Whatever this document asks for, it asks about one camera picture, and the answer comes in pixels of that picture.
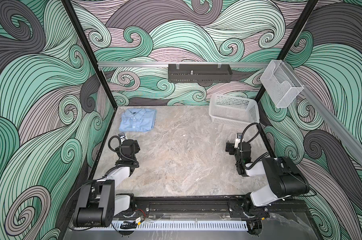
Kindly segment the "light blue long sleeve shirt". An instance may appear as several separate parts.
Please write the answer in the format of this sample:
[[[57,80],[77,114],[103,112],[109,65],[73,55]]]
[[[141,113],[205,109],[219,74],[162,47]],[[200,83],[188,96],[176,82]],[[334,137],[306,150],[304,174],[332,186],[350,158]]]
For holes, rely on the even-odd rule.
[[[121,116],[120,132],[148,132],[155,126],[157,110],[127,109]]]

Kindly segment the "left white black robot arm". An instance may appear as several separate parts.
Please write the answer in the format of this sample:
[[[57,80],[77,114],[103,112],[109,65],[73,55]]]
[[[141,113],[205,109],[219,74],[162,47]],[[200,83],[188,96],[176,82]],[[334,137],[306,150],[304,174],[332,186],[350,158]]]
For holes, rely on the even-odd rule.
[[[79,188],[79,197],[72,223],[80,228],[108,227],[114,216],[133,214],[136,211],[133,194],[116,194],[116,186],[129,178],[140,165],[136,154],[140,151],[138,141],[113,136],[108,147],[118,155],[114,167],[98,180],[89,180]]]

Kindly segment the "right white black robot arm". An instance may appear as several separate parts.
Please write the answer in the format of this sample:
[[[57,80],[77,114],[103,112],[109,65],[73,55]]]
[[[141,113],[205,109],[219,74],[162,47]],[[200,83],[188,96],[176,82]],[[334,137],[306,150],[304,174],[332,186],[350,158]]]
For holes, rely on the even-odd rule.
[[[235,143],[226,142],[225,151],[235,157],[240,176],[266,176],[268,184],[250,193],[251,203],[255,207],[305,195],[311,190],[308,180],[289,157],[271,158],[265,153],[252,161],[251,145],[239,139]]]

